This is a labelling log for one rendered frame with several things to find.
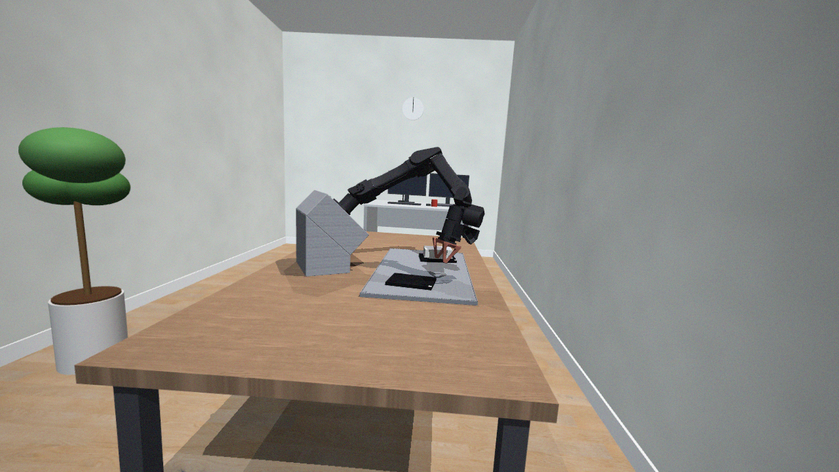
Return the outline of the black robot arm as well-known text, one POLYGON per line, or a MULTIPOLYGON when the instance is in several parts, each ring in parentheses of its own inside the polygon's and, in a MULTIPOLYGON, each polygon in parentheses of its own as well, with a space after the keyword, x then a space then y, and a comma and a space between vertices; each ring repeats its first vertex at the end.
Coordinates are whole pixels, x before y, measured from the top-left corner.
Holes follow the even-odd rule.
MULTIPOLYGON (((414 178, 418 176, 427 176, 436 171, 444 184, 448 186, 455 201, 448 209, 446 218, 458 221, 469 226, 480 227, 484 218, 484 207, 473 205, 473 198, 469 187, 465 185, 462 179, 453 171, 452 167, 444 158, 440 147, 429 147, 429 149, 418 150, 403 164, 395 169, 381 174, 376 178, 363 180, 359 184, 350 187, 348 194, 341 201, 337 201, 338 205, 348 213, 353 212, 355 207, 359 204, 366 204, 380 196, 382 192, 401 183, 403 180, 414 178)), ((480 230, 464 226, 456 223, 452 236, 456 238, 465 238, 468 244, 473 244, 477 239, 480 230)))

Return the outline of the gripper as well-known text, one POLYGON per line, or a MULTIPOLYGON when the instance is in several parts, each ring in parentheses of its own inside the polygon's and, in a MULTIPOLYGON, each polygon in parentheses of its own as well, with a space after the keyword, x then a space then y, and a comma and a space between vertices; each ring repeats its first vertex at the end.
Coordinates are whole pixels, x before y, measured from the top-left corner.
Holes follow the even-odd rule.
POLYGON ((460 242, 461 239, 452 236, 454 226, 455 226, 456 223, 459 223, 459 222, 455 221, 455 220, 453 221, 452 219, 444 219, 444 226, 443 226, 442 232, 437 232, 437 234, 440 235, 440 237, 433 238, 435 258, 438 259, 440 257, 440 255, 442 254, 443 262, 446 263, 446 264, 448 263, 448 261, 450 259, 452 259, 452 256, 455 253, 458 253, 458 250, 461 248, 461 246, 458 246, 455 243, 455 241, 460 242), (437 254, 437 243, 442 244, 442 250, 440 251, 439 254, 437 254), (446 259, 446 248, 447 248, 447 246, 452 247, 454 249, 453 252, 449 255, 448 259, 446 259))

